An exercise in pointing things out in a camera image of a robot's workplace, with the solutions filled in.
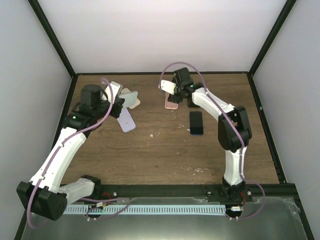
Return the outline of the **pink phone case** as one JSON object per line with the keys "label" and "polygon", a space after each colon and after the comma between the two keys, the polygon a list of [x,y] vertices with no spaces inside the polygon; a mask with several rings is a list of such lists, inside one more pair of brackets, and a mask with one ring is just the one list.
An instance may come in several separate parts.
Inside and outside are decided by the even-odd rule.
{"label": "pink phone case", "polygon": [[179,105],[177,103],[174,103],[174,102],[171,102],[169,101],[169,96],[170,94],[169,93],[166,93],[165,95],[165,101],[164,101],[164,107],[165,109],[168,109],[168,110],[177,110]]}

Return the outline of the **blue smartphone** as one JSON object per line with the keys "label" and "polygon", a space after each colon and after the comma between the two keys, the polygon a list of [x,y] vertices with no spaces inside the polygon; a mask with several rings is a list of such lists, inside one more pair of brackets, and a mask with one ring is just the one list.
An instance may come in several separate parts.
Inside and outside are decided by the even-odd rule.
{"label": "blue smartphone", "polygon": [[190,134],[201,136],[204,134],[203,115],[200,111],[191,111],[189,113]]}

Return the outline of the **white smartphone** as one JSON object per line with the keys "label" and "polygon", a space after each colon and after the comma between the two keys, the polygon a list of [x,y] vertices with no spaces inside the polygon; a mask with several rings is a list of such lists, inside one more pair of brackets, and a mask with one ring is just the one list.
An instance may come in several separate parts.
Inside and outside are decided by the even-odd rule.
{"label": "white smartphone", "polygon": [[128,108],[132,103],[135,102],[136,98],[138,97],[138,92],[133,91],[130,94],[120,94],[118,97],[125,99],[123,108]]}

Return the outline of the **black phone case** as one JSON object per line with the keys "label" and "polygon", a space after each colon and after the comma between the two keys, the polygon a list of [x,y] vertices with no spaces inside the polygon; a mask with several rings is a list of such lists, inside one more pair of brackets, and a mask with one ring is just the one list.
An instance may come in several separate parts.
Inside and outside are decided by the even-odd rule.
{"label": "black phone case", "polygon": [[200,106],[198,106],[197,104],[195,104],[191,98],[187,99],[187,106],[189,108],[199,108]]}

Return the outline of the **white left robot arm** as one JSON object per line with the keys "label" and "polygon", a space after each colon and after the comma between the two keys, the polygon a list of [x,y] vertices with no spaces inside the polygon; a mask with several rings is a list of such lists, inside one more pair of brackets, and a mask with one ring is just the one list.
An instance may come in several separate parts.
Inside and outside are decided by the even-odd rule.
{"label": "white left robot arm", "polygon": [[27,212],[56,221],[66,207],[82,198],[97,202],[102,196],[101,180],[83,175],[77,181],[61,186],[62,178],[77,151],[108,117],[119,117],[125,100],[119,98],[122,86],[105,82],[105,88],[87,84],[80,92],[80,101],[62,123],[58,140],[47,159],[30,179],[20,182],[16,191]]}

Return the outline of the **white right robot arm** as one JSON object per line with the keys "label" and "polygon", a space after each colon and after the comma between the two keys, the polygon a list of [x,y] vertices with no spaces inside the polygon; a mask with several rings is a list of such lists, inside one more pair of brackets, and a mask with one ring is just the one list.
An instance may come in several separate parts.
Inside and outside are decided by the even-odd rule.
{"label": "white right robot arm", "polygon": [[218,141],[225,150],[225,172],[222,177],[222,195],[229,202],[236,200],[245,189],[244,160],[252,130],[247,111],[235,107],[211,93],[201,76],[201,82],[194,83],[188,68],[173,72],[172,81],[161,79],[159,88],[175,97],[175,102],[183,99],[191,101],[209,113],[218,124]]}

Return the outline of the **lavender phone case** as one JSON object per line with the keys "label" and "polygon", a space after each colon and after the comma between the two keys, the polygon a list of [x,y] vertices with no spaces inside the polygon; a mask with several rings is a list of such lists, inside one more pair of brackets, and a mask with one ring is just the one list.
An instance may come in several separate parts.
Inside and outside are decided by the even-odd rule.
{"label": "lavender phone case", "polygon": [[124,133],[128,133],[136,128],[136,124],[127,108],[121,110],[117,122]]}

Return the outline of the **cream phone case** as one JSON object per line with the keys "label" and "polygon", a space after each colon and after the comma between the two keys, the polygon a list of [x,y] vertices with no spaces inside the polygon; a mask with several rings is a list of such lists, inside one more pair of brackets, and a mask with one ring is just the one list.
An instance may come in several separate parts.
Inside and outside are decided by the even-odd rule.
{"label": "cream phone case", "polygon": [[[123,88],[121,90],[121,94],[131,94],[133,93],[132,91],[130,91],[128,88]],[[131,110],[136,108],[137,106],[139,106],[141,104],[141,101],[136,97],[134,103],[132,103],[130,106],[128,106]]]}

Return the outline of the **light blue slotted strip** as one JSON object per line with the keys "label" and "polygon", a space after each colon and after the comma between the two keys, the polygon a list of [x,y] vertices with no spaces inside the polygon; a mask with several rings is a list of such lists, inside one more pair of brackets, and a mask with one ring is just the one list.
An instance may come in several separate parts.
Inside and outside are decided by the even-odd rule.
{"label": "light blue slotted strip", "polygon": [[109,205],[102,209],[88,211],[88,205],[69,205],[65,215],[85,215],[86,213],[95,215],[113,215],[120,213],[123,215],[209,215],[223,216],[226,211],[224,205]]}

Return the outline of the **black frame rail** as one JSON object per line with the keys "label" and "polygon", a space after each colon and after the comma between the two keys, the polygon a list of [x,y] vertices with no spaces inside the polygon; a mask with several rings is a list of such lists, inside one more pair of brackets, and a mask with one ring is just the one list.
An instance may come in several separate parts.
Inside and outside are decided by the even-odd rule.
{"label": "black frame rail", "polygon": [[[239,202],[242,197],[238,193],[233,198],[224,195],[220,184],[202,184],[202,185],[146,185],[146,184],[103,184],[101,194],[99,196],[83,196],[78,198],[77,202],[88,201],[80,200],[82,198],[104,200],[109,199],[108,193],[112,199],[115,198],[208,198],[209,202]],[[266,197],[289,197],[296,198],[298,191],[295,184],[262,184],[262,188]],[[244,190],[241,191],[246,196],[246,200],[252,197],[262,197],[262,190],[255,184],[246,184]]]}

